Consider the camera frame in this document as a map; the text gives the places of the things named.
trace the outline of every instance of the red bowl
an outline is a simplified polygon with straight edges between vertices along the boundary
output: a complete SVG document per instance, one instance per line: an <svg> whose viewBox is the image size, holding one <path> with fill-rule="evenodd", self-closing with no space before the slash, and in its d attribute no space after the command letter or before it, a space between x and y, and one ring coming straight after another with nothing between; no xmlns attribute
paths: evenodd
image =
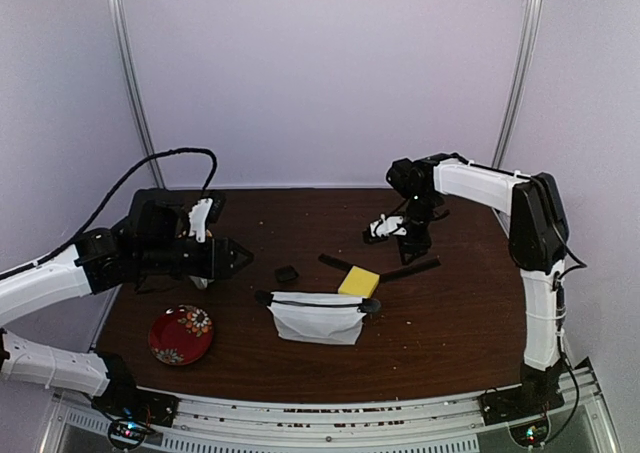
<svg viewBox="0 0 640 453"><path fill-rule="evenodd" d="M151 353L171 366L184 366L199 360L212 340L211 318L203 309L191 305L168 309L149 331Z"/></svg>

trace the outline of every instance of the robotic arm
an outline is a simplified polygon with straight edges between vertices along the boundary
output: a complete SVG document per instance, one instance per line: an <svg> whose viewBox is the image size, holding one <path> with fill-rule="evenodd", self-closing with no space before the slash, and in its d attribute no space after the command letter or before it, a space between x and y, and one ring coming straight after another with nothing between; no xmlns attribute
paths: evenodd
<svg viewBox="0 0 640 453"><path fill-rule="evenodd" d="M149 275L186 275L199 287L231 277L253 255L209 232L223 205L221 193L209 192L187 213L183 192L139 190L127 217L112 228L87 231L51 260L1 274L0 325L65 299L123 283L140 286ZM1 333L2 379L80 391L120 416L136 411L142 393L120 357L73 353Z"/></svg>
<svg viewBox="0 0 640 453"><path fill-rule="evenodd" d="M524 283L527 345L522 387L505 401L517 404L515 409L521 413L536 412L547 403L557 405L569 228L554 178L547 173L508 173L476 165L458 154L439 154L417 161L397 160L386 179L405 198L406 209L402 215L382 215L363 236L367 243L395 236L403 264L429 251L428 226L446 216L435 212L444 204L442 195L467 198L510 216L509 253ZM492 406L514 409L514 405Z"/></svg>

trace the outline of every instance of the white bag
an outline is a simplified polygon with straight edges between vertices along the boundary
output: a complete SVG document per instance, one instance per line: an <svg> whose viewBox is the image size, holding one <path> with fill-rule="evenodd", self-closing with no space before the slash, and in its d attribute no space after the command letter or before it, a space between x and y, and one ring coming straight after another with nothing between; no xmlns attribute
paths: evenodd
<svg viewBox="0 0 640 453"><path fill-rule="evenodd" d="M272 295L269 309L278 334L284 340L355 345L360 336L362 318L366 315L361 309L362 298L335 293L280 291Z"/></svg>

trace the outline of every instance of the flower pattern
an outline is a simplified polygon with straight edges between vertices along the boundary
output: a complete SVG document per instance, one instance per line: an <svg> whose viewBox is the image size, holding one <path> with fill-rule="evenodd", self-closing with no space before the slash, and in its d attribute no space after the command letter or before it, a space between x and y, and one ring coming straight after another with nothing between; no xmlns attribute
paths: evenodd
<svg viewBox="0 0 640 453"><path fill-rule="evenodd" d="M151 348L151 351L161 362L169 365L175 365L184 361L184 356L178 354L175 348L161 350L159 348Z"/></svg>
<svg viewBox="0 0 640 453"><path fill-rule="evenodd" d="M180 318L178 323L185 325L187 332L194 333L196 337L199 338L203 334L211 331L211 318L209 318L209 315L207 315L204 310L190 305L183 305L180 308L184 308L187 314L184 318Z"/></svg>

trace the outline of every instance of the metal bar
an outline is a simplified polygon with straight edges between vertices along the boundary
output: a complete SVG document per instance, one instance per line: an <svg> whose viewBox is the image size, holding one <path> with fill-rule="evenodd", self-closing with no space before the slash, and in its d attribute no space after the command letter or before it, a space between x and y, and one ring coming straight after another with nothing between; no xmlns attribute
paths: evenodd
<svg viewBox="0 0 640 453"><path fill-rule="evenodd" d="M151 134L149 133L149 124L147 123L147 117L144 113L142 97L140 96L140 87L138 85L138 80L133 66L133 57L131 55L131 45L129 43L129 35L125 21L124 6L122 0L108 1L113 19L113 26L116 30L118 47L120 49L120 59L122 61L122 69L124 70L127 84L127 93L129 96L129 103L131 105L131 111L133 113L138 136L140 137L142 149L145 156L149 156L155 153L155 149L151 140ZM164 178L162 177L162 171L160 170L158 161L150 161L149 167L151 168L151 175L153 176L153 181L156 186L159 188L165 188Z"/></svg>
<svg viewBox="0 0 640 453"><path fill-rule="evenodd" d="M513 128L515 126L518 110L522 100L522 92L524 91L525 79L529 71L529 65L531 64L531 57L533 55L533 48L538 33L541 12L542 0L527 0L524 20L522 23L518 58L516 60L516 68L513 74L513 82L511 84L511 92L509 94L507 108L502 120L500 137L498 138L498 144L493 156L493 161L491 162L491 166L493 168L500 168L502 166L509 146L509 141L513 134Z"/></svg>

